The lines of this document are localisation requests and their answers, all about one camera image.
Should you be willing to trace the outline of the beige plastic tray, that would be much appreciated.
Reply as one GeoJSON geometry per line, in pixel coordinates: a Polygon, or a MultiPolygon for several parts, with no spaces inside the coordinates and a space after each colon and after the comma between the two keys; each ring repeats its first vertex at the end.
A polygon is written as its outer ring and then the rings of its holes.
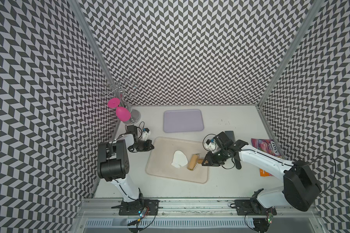
{"type": "Polygon", "coordinates": [[[146,173],[163,178],[206,183],[209,177],[208,167],[198,164],[194,171],[190,171],[187,169],[188,165],[179,169],[171,165],[176,150],[182,151],[187,156],[188,162],[193,154],[199,154],[202,158],[206,152],[201,142],[158,137],[154,141],[154,149],[151,150],[146,173]]]}

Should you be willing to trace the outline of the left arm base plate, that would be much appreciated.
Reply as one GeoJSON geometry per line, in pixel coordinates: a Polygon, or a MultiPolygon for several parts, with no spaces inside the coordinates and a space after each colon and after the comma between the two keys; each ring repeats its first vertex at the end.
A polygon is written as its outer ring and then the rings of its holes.
{"type": "Polygon", "coordinates": [[[156,216],[158,214],[159,200],[136,200],[133,202],[124,202],[122,201],[119,207],[120,216],[138,216],[139,212],[142,212],[145,207],[148,207],[149,216],[156,216]]]}

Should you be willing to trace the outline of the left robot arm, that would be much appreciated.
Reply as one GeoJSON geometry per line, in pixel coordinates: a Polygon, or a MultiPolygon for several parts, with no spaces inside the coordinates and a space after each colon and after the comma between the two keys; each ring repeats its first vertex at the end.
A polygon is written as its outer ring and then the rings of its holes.
{"type": "Polygon", "coordinates": [[[123,203],[127,205],[144,205],[140,189],[129,176],[128,154],[147,152],[155,148],[151,140],[142,140],[142,136],[139,136],[139,133],[148,132],[147,128],[140,129],[135,125],[128,125],[125,127],[124,134],[119,135],[113,141],[98,145],[98,177],[116,186],[123,197],[123,203]]]}

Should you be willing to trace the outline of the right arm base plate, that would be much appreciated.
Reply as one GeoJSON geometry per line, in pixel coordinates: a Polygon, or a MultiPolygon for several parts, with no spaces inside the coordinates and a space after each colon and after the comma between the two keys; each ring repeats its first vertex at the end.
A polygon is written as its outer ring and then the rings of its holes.
{"type": "Polygon", "coordinates": [[[272,214],[277,215],[277,211],[274,207],[264,208],[257,201],[251,201],[248,199],[234,200],[234,207],[239,216],[268,216],[272,214]]]}

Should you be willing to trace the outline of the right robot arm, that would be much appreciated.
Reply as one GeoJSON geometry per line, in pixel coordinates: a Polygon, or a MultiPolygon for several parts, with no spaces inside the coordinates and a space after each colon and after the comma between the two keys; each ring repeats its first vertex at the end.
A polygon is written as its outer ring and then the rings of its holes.
{"type": "Polygon", "coordinates": [[[261,215],[264,211],[271,212],[275,207],[282,206],[306,212],[322,192],[319,181],[307,162],[281,159],[245,141],[232,141],[224,132],[213,135],[211,139],[206,136],[202,144],[207,151],[202,166],[220,167],[231,159],[238,170],[241,169],[242,162],[249,163],[282,182],[280,187],[255,191],[246,202],[235,201],[236,208],[245,208],[245,214],[261,215]]]}

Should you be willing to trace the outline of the white dough ball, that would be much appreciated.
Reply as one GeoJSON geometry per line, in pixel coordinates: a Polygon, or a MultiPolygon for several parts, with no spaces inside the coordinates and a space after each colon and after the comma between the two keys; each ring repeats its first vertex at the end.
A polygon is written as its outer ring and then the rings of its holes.
{"type": "Polygon", "coordinates": [[[172,161],[171,165],[177,169],[188,165],[187,156],[182,151],[176,150],[174,152],[173,161],[172,161]]]}

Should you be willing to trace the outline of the wooden dough roller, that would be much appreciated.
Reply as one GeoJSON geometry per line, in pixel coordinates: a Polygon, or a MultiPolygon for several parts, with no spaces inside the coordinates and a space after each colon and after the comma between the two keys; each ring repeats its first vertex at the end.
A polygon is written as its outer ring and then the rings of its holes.
{"type": "Polygon", "coordinates": [[[201,158],[199,154],[193,154],[190,161],[188,162],[187,169],[194,171],[198,164],[202,164],[204,158],[201,158]]]}

